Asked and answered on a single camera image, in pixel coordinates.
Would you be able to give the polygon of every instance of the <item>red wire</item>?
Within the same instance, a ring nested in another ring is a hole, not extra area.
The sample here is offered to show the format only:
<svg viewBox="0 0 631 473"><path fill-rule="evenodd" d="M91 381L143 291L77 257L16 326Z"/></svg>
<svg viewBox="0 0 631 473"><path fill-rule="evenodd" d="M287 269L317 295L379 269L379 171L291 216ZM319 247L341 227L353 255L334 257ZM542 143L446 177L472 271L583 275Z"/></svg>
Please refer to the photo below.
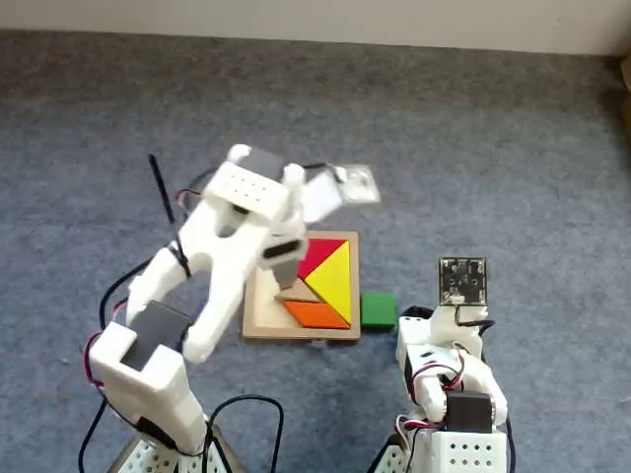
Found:
<svg viewBox="0 0 631 473"><path fill-rule="evenodd" d="M92 344L101 334L101 331L93 333L88 339L86 349L83 351L83 371L86 374L88 382L98 387L102 387L103 383L92 377L92 369L90 368L90 348L92 348Z"/></svg>
<svg viewBox="0 0 631 473"><path fill-rule="evenodd" d="M454 379L452 379L450 381L450 383L447 386L444 386L443 389L445 390L451 390L454 389L454 387L457 386L457 384L461 381L462 379L462 374L464 373L464 358L462 357L462 355L460 353L458 353L458 358L460 359L460 363L461 363L461 367L459 371L454 370L452 367L449 367L447 365L443 365L441 363L431 363L429 365L425 365L424 367L420 368L419 370L416 371L415 374L412 375L412 386L414 386L414 380L416 379L416 377L420 374L422 374L423 372L430 370L431 368L446 368L447 370L451 370L452 372L456 373L456 376L454 377ZM415 389L412 388L412 402L414 404L418 404L416 402L416 394L415 394Z"/></svg>
<svg viewBox="0 0 631 473"><path fill-rule="evenodd" d="M193 189L182 189L179 190L177 192L177 194L175 195L175 201L177 202L177 204L181 205L182 203L180 202L180 199L182 197L182 195L184 194L192 194L192 195L196 195L197 197L199 197L201 195L201 192L199 192L198 190L193 190Z"/></svg>
<svg viewBox="0 0 631 473"><path fill-rule="evenodd" d="M128 298L125 298L125 299L122 299L122 300L118 301L116 304L114 304L114 307L111 310L111 320L112 321L116 321L116 316L118 315L118 311L120 310L121 307L123 307L125 304L127 304L127 300L128 300Z"/></svg>
<svg viewBox="0 0 631 473"><path fill-rule="evenodd" d="M445 386L445 391L451 391L462 381L464 375L464 358L462 357L460 352L457 353L457 357L460 360L460 370L457 373L456 377L452 379L452 381L447 386Z"/></svg>
<svg viewBox="0 0 631 473"><path fill-rule="evenodd" d="M425 422L425 421L417 421L417 420L409 420L403 423L403 428L407 431L411 431L412 429L439 429L442 427L441 424L435 424L433 422Z"/></svg>

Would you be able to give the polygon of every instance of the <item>green cube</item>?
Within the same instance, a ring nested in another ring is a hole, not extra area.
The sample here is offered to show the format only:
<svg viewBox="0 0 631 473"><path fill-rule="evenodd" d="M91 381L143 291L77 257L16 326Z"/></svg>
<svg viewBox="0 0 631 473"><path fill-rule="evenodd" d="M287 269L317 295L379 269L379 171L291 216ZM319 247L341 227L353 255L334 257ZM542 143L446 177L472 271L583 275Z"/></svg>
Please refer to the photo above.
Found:
<svg viewBox="0 0 631 473"><path fill-rule="evenodd" d="M390 329L396 324L396 299L390 293L362 294L362 327Z"/></svg>

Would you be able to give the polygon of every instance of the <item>wooden puzzle board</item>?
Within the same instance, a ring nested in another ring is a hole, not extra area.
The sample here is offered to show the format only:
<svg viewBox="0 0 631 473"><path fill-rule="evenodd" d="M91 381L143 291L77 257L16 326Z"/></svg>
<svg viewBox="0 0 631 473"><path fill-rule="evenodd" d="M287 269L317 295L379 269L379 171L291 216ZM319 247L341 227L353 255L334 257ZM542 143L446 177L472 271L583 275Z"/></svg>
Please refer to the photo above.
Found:
<svg viewBox="0 0 631 473"><path fill-rule="evenodd" d="M280 292L271 270L256 268L245 286L244 337L357 340L361 336L359 236L357 232L307 232L308 238L345 239L350 243L350 329L306 328L275 299Z"/></svg>

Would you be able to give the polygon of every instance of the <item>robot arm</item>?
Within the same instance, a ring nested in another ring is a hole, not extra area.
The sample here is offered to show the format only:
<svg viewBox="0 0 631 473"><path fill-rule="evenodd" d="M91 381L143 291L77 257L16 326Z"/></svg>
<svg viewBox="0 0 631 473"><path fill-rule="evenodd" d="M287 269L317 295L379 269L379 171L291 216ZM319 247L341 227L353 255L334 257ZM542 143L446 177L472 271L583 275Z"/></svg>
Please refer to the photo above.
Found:
<svg viewBox="0 0 631 473"><path fill-rule="evenodd" d="M410 309L399 318L396 358L415 404L400 416L407 430L400 431L401 471L506 473L506 435L497 428L506 422L508 404L483 361L480 338L482 327L493 323L487 320L486 262L445 258L440 268L441 304L431 315Z"/></svg>
<svg viewBox="0 0 631 473"><path fill-rule="evenodd" d="M160 304L186 280L171 243L132 281L126 326L110 323L90 351L108 401L139 431L183 453L200 452L207 429L184 359L210 356L256 265L273 268L281 287L294 281L307 251L306 223L345 203L379 199L370 172L351 170L340 176L329 167L305 184L298 165L246 145L231 149L178 232L190 273L213 276L197 319Z"/></svg>

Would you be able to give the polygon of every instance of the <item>circuit board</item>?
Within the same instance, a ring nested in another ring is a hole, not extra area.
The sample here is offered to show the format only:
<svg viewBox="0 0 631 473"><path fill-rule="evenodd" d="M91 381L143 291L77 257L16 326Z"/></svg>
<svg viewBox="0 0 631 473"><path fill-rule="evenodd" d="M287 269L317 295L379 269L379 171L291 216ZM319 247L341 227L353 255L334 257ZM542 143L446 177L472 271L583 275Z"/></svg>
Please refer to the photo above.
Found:
<svg viewBox="0 0 631 473"><path fill-rule="evenodd" d="M486 259L441 258L439 290L441 305L486 305Z"/></svg>

